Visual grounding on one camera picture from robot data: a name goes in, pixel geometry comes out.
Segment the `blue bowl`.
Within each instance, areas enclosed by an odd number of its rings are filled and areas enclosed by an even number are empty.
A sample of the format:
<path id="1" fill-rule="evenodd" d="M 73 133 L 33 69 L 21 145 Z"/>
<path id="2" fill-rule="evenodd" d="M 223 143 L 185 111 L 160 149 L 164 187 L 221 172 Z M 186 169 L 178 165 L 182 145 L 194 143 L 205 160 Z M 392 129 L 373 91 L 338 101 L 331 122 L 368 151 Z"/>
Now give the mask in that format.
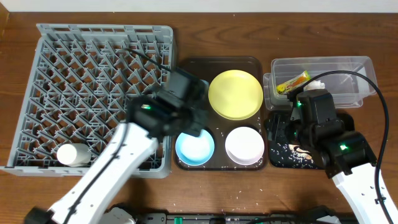
<path id="1" fill-rule="evenodd" d="M 200 166 L 210 160 L 215 151 L 213 136 L 205 129 L 199 137 L 181 133 L 175 143 L 177 157 L 186 165 Z"/>

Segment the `white tissue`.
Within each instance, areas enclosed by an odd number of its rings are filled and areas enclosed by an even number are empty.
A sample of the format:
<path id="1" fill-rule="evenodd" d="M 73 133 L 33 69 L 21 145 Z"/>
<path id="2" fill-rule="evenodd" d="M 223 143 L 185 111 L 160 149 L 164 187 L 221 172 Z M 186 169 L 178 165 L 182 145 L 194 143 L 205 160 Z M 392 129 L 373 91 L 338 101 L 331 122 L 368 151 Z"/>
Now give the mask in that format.
<path id="1" fill-rule="evenodd" d="M 321 82 L 320 80 L 312 81 L 304 87 L 305 91 L 319 90 L 319 89 L 325 89 L 325 84 L 323 82 Z"/>

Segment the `yellow plate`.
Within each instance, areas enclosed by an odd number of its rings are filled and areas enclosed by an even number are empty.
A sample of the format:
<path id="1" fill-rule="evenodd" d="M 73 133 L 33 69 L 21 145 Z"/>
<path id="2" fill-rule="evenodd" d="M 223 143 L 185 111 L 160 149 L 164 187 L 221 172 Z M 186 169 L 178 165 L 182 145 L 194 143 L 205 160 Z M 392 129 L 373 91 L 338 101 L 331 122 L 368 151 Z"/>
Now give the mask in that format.
<path id="1" fill-rule="evenodd" d="M 230 120 L 244 120 L 262 106 L 263 90 L 259 81 L 243 70 L 227 70 L 210 83 L 208 100 L 213 110 Z"/>

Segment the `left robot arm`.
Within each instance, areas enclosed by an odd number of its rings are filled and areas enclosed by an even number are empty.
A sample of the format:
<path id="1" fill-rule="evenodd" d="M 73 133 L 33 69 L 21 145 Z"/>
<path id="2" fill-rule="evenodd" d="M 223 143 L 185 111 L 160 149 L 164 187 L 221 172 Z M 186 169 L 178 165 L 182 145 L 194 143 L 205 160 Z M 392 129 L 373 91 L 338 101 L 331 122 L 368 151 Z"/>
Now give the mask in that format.
<path id="1" fill-rule="evenodd" d="M 126 119 L 78 183 L 48 210 L 34 207 L 24 223 L 98 223 L 107 206 L 166 136 L 199 136 L 208 112 L 209 83 L 180 68 L 166 87 L 133 98 Z"/>

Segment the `white cup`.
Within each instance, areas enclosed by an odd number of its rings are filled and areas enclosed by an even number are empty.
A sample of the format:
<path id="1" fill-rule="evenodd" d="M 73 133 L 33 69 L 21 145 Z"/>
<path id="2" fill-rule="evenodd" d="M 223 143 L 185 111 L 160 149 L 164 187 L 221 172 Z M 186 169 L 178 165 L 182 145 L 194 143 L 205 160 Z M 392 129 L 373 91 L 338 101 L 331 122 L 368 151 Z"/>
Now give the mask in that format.
<path id="1" fill-rule="evenodd" d="M 57 159 L 60 163 L 70 167 L 85 166 L 91 160 L 91 152 L 86 144 L 63 144 L 57 151 Z"/>

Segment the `white bowl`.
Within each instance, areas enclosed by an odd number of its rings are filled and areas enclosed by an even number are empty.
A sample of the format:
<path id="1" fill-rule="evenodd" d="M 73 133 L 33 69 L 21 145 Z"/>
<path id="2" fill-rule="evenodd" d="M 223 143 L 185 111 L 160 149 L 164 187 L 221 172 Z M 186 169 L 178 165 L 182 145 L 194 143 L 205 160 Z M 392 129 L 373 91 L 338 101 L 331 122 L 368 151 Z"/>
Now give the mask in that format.
<path id="1" fill-rule="evenodd" d="M 224 144 L 228 157 L 242 166 L 250 166 L 259 161 L 265 145 L 262 136 L 250 127 L 233 129 L 226 137 Z"/>

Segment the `yellow green snack wrapper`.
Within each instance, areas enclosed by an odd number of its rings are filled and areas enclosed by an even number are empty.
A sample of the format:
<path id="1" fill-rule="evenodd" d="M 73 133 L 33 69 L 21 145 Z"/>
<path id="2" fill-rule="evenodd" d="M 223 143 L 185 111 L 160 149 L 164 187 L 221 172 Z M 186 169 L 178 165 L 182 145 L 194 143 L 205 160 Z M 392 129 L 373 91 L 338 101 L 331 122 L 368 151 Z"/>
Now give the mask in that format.
<path id="1" fill-rule="evenodd" d="M 283 82 L 280 85 L 277 85 L 277 87 L 276 87 L 277 93 L 280 95 L 286 95 L 287 93 L 300 87 L 301 85 L 303 85 L 305 82 L 309 81 L 310 79 L 311 79 L 311 76 L 305 70 L 300 75 L 298 75 L 286 82 Z"/>

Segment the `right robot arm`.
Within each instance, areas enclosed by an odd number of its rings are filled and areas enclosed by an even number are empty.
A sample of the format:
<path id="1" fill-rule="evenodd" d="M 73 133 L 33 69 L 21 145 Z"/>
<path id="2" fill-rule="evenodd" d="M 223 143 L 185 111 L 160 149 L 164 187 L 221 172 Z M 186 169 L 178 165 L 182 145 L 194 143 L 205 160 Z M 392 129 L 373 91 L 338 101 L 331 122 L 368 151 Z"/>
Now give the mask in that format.
<path id="1" fill-rule="evenodd" d="M 344 195 L 359 223 L 397 223 L 397 207 L 377 169 L 365 137 L 348 115 L 338 114 L 327 90 L 310 90 L 293 98 L 290 114 L 275 111 L 265 122 L 267 137 L 298 145 Z"/>

